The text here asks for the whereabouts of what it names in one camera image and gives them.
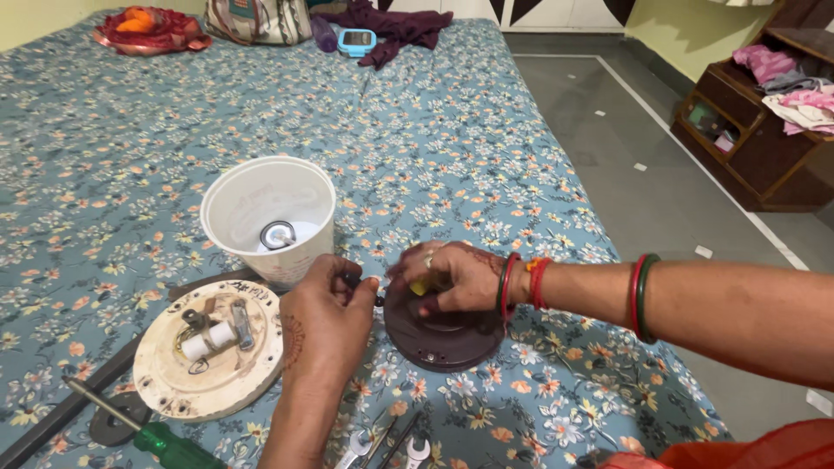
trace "black washer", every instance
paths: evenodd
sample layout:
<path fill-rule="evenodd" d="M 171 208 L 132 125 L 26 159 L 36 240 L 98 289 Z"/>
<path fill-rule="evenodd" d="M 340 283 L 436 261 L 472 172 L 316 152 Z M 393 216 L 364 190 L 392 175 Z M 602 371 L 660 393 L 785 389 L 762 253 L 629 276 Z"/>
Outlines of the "black washer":
<path fill-rule="evenodd" d="M 136 391 L 123 392 L 110 398 L 116 408 L 131 416 L 139 425 L 145 425 L 151 420 L 153 414 L 139 393 Z M 99 407 L 93 414 L 90 421 L 90 438 L 99 445 L 113 447 L 121 446 L 136 436 L 133 428 L 125 425 L 118 418 L 111 416 L 110 412 Z"/>
<path fill-rule="evenodd" d="M 269 232 L 273 229 L 276 229 L 276 227 L 281 227 L 277 228 L 282 231 L 281 234 L 295 241 L 295 228 L 293 228 L 293 226 L 290 223 L 286 221 L 274 221 L 264 226 L 264 229 L 261 230 L 261 243 L 263 243 L 264 246 L 266 246 L 266 249 L 268 250 L 274 251 L 288 246 L 283 241 L 275 241 L 272 239 L 272 237 L 267 236 Z"/>
<path fill-rule="evenodd" d="M 420 296 L 402 280 L 385 295 L 385 329 L 399 353 L 429 371 L 468 370 L 490 358 L 504 340 L 498 310 L 435 314 L 422 318 Z"/>

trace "green bangle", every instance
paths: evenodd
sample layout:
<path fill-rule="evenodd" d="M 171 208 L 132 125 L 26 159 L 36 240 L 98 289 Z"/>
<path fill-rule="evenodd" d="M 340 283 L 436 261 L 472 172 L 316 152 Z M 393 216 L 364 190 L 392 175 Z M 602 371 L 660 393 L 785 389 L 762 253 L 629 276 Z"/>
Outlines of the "green bangle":
<path fill-rule="evenodd" d="M 498 276 L 498 294 L 495 296 L 495 307 L 501 309 L 501 292 L 504 291 L 504 277 L 507 275 L 507 265 L 510 265 L 510 257 L 504 260 L 504 267 L 501 269 L 501 275 Z"/>
<path fill-rule="evenodd" d="M 643 299 L 646 292 L 646 280 L 649 277 L 649 268 L 659 260 L 661 260 L 661 257 L 657 254 L 647 255 L 640 267 L 640 276 L 637 278 L 637 328 L 643 342 L 649 345 L 657 342 L 657 339 L 649 333 L 649 328 L 646 326 L 646 317 L 643 314 Z"/>

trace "maroon cloth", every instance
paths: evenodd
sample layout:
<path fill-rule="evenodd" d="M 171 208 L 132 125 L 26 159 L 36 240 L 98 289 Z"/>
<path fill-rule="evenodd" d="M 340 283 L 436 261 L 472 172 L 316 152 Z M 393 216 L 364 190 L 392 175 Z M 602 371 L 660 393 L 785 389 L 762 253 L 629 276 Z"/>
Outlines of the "maroon cloth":
<path fill-rule="evenodd" d="M 318 16 L 344 28 L 370 29 L 385 42 L 377 42 L 370 53 L 359 60 L 359 65 L 373 65 L 379 70 L 397 56 L 406 44 L 434 49 L 438 33 L 452 23 L 452 12 L 381 12 L 369 0 L 348 1 L 344 13 L 319 13 Z"/>

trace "spanner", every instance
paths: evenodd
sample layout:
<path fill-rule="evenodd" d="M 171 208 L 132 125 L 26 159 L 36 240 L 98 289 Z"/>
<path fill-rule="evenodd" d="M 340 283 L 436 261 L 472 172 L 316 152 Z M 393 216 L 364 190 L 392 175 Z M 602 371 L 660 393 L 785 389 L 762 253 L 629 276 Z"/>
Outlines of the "spanner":
<path fill-rule="evenodd" d="M 421 462 L 429 458 L 429 454 L 431 454 L 431 445 L 429 444 L 429 440 L 423 440 L 423 449 L 417 451 L 414 448 L 414 437 L 412 436 L 409 438 L 409 447 L 405 450 L 405 452 L 409 455 L 409 461 L 408 464 L 405 465 L 405 469 L 417 469 L 420 467 Z"/>
<path fill-rule="evenodd" d="M 359 436 L 363 433 L 364 430 L 359 430 L 350 434 L 349 448 L 334 469 L 348 469 L 348 467 L 356 461 L 357 457 L 368 454 L 368 451 L 370 451 L 370 447 L 373 443 L 369 441 L 365 446 L 360 445 Z"/>

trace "yellow wall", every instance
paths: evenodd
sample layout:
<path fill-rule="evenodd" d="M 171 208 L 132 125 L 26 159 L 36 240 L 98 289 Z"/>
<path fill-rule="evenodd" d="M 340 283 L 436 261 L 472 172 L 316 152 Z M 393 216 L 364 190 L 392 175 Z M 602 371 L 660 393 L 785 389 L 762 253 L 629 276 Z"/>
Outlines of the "yellow wall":
<path fill-rule="evenodd" d="M 772 5 L 727 7 L 709 0 L 637 0 L 625 33 L 697 81 L 707 65 L 748 44 L 772 11 Z"/>
<path fill-rule="evenodd" d="M 199 14 L 205 0 L 0 0 L 0 51 L 72 26 L 98 10 L 130 5 Z"/>

